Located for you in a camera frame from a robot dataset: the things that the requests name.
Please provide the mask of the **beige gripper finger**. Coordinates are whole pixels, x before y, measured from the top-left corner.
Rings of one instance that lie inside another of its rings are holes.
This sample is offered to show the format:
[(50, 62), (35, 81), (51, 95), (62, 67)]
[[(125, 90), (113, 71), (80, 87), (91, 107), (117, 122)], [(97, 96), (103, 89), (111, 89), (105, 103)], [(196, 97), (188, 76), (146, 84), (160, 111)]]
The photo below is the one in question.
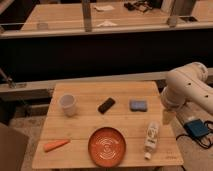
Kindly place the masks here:
[(171, 110), (164, 110), (163, 111), (163, 124), (164, 125), (168, 125), (173, 118), (176, 116), (176, 112), (175, 111), (171, 111)]

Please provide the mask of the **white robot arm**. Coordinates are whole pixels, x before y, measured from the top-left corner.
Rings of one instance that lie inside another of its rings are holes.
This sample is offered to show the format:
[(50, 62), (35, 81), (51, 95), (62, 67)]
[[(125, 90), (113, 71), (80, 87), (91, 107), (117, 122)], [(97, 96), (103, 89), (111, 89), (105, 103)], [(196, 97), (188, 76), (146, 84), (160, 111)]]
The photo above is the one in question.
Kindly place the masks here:
[(213, 88), (206, 84), (208, 69), (204, 64), (192, 62), (172, 69), (165, 78), (166, 86), (160, 94), (164, 125), (169, 124), (179, 112), (187, 111), (187, 101), (213, 115)]

